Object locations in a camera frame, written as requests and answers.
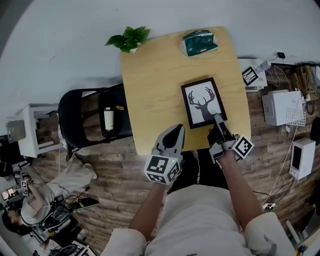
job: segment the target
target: deer head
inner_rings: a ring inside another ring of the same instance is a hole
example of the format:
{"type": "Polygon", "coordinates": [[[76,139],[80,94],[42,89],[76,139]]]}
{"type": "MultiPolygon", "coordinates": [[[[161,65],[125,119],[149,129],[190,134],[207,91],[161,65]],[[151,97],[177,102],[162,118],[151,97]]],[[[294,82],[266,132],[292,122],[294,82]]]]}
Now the deer head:
{"type": "Polygon", "coordinates": [[[206,91],[209,93],[209,96],[210,96],[210,99],[207,101],[205,99],[205,97],[203,97],[204,99],[204,104],[200,104],[200,101],[198,100],[198,103],[195,103],[194,102],[194,99],[195,97],[192,96],[192,93],[194,91],[191,91],[189,94],[188,94],[188,100],[189,100],[189,104],[190,105],[195,105],[194,107],[197,109],[197,110],[201,110],[201,113],[202,113],[202,117],[204,119],[204,121],[208,121],[208,120],[212,120],[213,119],[213,114],[211,114],[208,110],[208,103],[209,102],[212,102],[214,99],[215,99],[215,95],[214,95],[214,92],[209,89],[208,87],[205,88],[206,91]]]}

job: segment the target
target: green plant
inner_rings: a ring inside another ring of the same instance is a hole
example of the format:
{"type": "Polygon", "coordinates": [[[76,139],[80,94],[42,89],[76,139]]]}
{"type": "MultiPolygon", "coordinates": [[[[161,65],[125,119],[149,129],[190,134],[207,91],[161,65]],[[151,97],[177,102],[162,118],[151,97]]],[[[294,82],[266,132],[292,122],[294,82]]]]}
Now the green plant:
{"type": "Polygon", "coordinates": [[[145,26],[136,29],[127,26],[123,35],[111,36],[105,45],[114,45],[115,47],[120,48],[121,51],[130,53],[130,50],[138,48],[139,44],[147,41],[149,33],[150,29],[146,29],[145,26]]]}

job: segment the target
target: power outlet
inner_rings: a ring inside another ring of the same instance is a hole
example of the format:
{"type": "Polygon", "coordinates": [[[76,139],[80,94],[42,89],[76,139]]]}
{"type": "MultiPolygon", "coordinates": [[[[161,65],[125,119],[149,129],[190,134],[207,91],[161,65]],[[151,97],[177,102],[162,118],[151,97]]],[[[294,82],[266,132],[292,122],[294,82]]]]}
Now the power outlet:
{"type": "Polygon", "coordinates": [[[265,202],[263,205],[262,205],[262,209],[266,209],[267,207],[269,208],[275,208],[276,206],[276,203],[275,202],[265,202]]]}

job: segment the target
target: white wire rack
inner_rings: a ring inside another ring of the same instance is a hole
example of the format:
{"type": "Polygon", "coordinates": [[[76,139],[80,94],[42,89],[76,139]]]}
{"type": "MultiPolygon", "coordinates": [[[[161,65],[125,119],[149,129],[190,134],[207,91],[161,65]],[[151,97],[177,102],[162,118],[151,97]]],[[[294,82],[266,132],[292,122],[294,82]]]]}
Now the white wire rack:
{"type": "Polygon", "coordinates": [[[285,124],[304,127],[306,125],[306,116],[307,113],[305,111],[287,107],[285,115],[285,124]]]}

